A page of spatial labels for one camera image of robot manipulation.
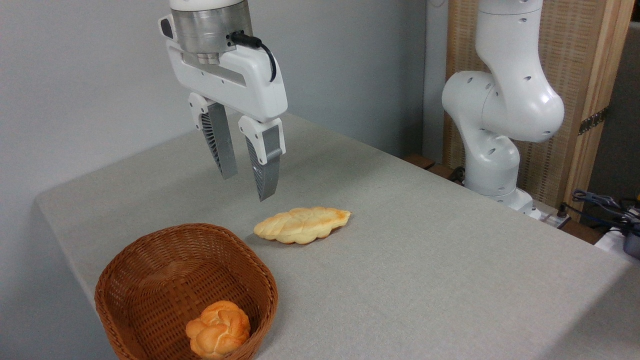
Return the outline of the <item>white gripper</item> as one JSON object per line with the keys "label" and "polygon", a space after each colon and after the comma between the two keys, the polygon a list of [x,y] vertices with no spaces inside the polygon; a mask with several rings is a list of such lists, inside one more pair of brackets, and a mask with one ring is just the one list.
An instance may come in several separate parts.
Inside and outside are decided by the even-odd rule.
{"label": "white gripper", "polygon": [[258,198],[269,198],[276,192],[286,153],[277,117],[288,109],[288,99],[279,64],[253,36],[250,15],[169,14],[158,27],[174,75],[192,92],[192,118],[222,178],[238,173],[226,106],[244,114],[238,127],[246,139]]}

